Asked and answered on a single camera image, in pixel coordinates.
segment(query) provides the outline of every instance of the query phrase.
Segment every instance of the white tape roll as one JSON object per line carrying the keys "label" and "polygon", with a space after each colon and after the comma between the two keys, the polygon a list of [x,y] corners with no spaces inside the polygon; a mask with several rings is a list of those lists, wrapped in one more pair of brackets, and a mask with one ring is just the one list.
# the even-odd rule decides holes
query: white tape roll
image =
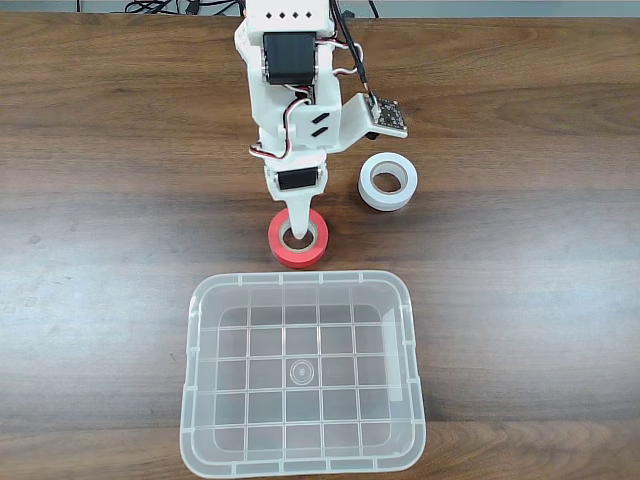
{"label": "white tape roll", "polygon": [[[383,192],[373,177],[381,173],[389,173],[400,182],[400,189],[395,192]],[[369,158],[360,170],[358,190],[362,199],[376,210],[393,212],[404,207],[418,187],[418,172],[413,164],[397,153],[378,153]]]}

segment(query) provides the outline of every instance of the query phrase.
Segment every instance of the black cable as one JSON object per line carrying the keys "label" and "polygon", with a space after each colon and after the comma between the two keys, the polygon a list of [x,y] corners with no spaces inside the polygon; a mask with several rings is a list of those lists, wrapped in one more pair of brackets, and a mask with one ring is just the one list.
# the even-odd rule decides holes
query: black cable
{"label": "black cable", "polygon": [[217,16],[217,15],[222,15],[224,12],[226,12],[227,10],[229,10],[231,7],[233,7],[234,5],[238,5],[238,9],[240,9],[240,4],[237,1],[233,1],[231,2],[229,5],[227,5],[226,7],[224,7],[222,10],[216,12],[213,14],[213,16]]}
{"label": "black cable", "polygon": [[165,0],[132,0],[124,7],[125,13],[164,13],[167,15],[178,15],[177,12],[172,12],[171,10],[166,10],[166,7],[169,1]]}
{"label": "black cable", "polygon": [[149,10],[147,10],[146,12],[144,12],[145,14],[148,15],[153,15],[154,13],[158,13],[161,10],[164,9],[164,7],[166,7],[167,5],[169,5],[169,3],[171,3],[172,0],[163,0],[162,2],[160,2],[159,5],[156,5],[155,7],[150,8]]}
{"label": "black cable", "polygon": [[369,6],[371,7],[371,11],[373,12],[373,16],[376,18],[380,18],[380,14],[378,13],[378,9],[376,8],[376,4],[373,3],[373,0],[369,0]]}
{"label": "black cable", "polygon": [[215,5],[223,5],[223,4],[229,3],[229,2],[234,2],[234,0],[215,0],[214,2],[200,2],[200,6],[201,7],[213,7]]}
{"label": "black cable", "polygon": [[358,75],[360,76],[360,81],[364,88],[369,90],[369,84],[367,82],[367,72],[364,68],[364,64],[362,60],[360,60],[360,54],[356,49],[355,42],[353,41],[353,37],[351,36],[351,32],[349,31],[349,27],[347,26],[347,22],[345,21],[342,13],[340,11],[340,5],[338,4],[338,0],[329,0],[329,5],[331,7],[331,13],[333,14],[333,19],[340,27],[342,34],[344,35],[345,43],[349,47],[349,51],[351,52],[351,56],[353,56],[353,60],[356,62],[356,69],[358,71]]}

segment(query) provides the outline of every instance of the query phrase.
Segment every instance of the tape roll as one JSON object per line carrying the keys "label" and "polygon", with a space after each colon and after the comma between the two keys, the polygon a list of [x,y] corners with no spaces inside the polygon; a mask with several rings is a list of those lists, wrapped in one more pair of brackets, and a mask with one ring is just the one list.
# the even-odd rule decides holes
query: tape roll
{"label": "tape roll", "polygon": [[[400,182],[395,192],[383,192],[373,177],[381,173],[393,175]],[[358,190],[360,196],[370,207],[383,212],[393,212],[404,207],[418,188],[418,172],[413,164],[397,153],[378,153],[369,158],[360,170]]]}
{"label": "tape roll", "polygon": [[269,224],[269,247],[280,263],[291,268],[305,268],[322,258],[329,243],[329,229],[318,212],[309,211],[309,231],[313,240],[307,247],[295,250],[284,243],[284,234],[289,228],[289,210],[285,208]]}

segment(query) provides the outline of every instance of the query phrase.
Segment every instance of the wooden table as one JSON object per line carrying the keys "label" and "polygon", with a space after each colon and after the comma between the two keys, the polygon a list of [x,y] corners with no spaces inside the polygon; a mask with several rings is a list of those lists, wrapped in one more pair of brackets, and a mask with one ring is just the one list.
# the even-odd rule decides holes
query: wooden table
{"label": "wooden table", "polygon": [[[285,270],[237,23],[0,15],[0,478],[193,478],[191,293]],[[317,268],[404,279],[429,421],[378,478],[640,478],[640,21],[353,30],[410,137],[332,156]],[[420,184],[380,214],[356,179],[387,150]]]}

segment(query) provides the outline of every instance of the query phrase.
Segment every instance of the red tape roll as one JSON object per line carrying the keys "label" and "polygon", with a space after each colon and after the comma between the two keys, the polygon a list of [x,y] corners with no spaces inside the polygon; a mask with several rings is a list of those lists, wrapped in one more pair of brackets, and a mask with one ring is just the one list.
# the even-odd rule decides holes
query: red tape roll
{"label": "red tape roll", "polygon": [[291,227],[289,210],[286,208],[276,214],[269,224],[269,247],[280,263],[291,268],[310,267],[322,258],[329,243],[329,229],[324,219],[315,210],[309,211],[309,230],[313,242],[301,250],[293,250],[284,244],[283,236]]}

